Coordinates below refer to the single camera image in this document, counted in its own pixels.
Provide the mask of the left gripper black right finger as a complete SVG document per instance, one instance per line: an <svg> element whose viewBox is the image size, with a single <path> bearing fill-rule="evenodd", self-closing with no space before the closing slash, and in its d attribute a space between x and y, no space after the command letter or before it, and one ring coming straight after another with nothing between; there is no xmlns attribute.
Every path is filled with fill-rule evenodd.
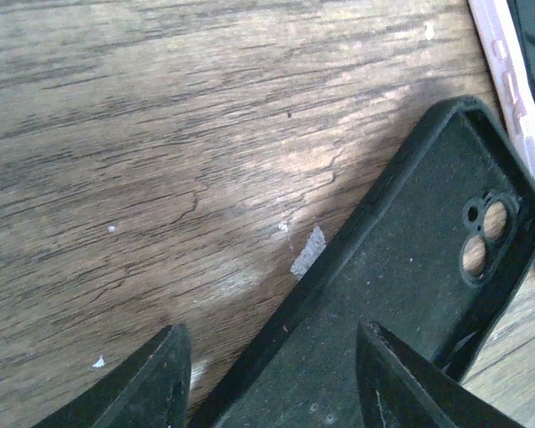
<svg viewBox="0 0 535 428"><path fill-rule="evenodd" d="M518 427L376 322L359 323L358 397L365 427Z"/></svg>

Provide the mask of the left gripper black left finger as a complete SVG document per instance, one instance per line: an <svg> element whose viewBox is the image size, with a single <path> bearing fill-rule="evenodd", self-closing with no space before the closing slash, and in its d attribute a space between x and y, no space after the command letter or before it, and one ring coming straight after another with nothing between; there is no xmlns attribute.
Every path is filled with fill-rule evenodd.
<svg viewBox="0 0 535 428"><path fill-rule="evenodd" d="M167 325L38 427L183 427L191 381L184 324Z"/></svg>

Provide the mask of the pink phone case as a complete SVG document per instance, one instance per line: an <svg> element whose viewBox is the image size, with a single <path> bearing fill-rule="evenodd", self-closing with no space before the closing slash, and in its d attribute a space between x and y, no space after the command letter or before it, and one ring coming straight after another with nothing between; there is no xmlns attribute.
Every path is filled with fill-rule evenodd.
<svg viewBox="0 0 535 428"><path fill-rule="evenodd" d="M506 1L469 0L506 130L535 181L535 102L514 20Z"/></svg>

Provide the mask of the black phone case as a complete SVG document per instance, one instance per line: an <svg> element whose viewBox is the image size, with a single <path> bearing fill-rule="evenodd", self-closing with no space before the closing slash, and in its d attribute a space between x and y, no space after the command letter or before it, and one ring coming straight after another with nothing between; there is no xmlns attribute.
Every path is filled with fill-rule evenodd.
<svg viewBox="0 0 535 428"><path fill-rule="evenodd" d="M436 103L191 426L365 427L361 322L461 385L534 260L535 182L505 131L476 97Z"/></svg>

